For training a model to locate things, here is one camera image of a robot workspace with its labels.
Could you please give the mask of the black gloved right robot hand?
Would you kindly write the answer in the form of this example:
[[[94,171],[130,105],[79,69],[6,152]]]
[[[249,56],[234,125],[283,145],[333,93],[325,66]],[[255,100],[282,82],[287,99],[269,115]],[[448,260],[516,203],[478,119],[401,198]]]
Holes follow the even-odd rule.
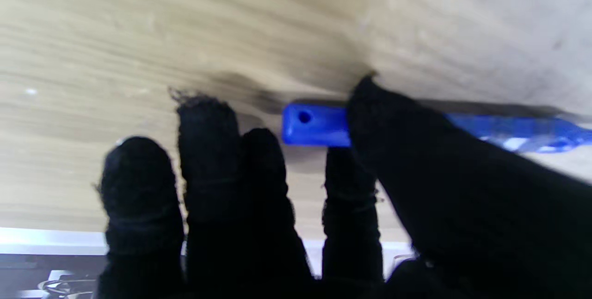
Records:
[[[589,299],[591,186],[472,137],[363,78],[352,146],[327,150],[321,279],[309,269],[277,137],[224,101],[176,97],[180,214],[167,152],[110,150],[96,299]]]

